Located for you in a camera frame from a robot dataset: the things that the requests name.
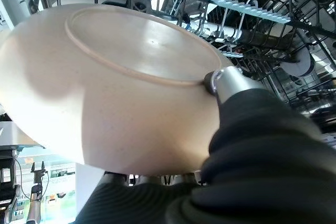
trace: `dish rack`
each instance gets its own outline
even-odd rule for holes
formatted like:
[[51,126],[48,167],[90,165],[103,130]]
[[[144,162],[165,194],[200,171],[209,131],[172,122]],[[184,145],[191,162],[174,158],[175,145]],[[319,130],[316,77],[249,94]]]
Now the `dish rack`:
[[154,2],[151,14],[204,38],[324,132],[336,132],[336,0]]

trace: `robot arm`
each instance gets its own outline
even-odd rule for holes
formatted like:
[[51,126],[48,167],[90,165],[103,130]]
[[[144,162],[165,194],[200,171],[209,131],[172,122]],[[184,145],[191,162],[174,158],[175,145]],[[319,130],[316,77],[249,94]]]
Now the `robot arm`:
[[42,177],[47,173],[44,162],[42,161],[41,170],[35,170],[35,163],[31,167],[34,173],[34,186],[30,194],[30,206],[27,217],[27,224],[39,224],[41,221],[41,200],[42,200]]

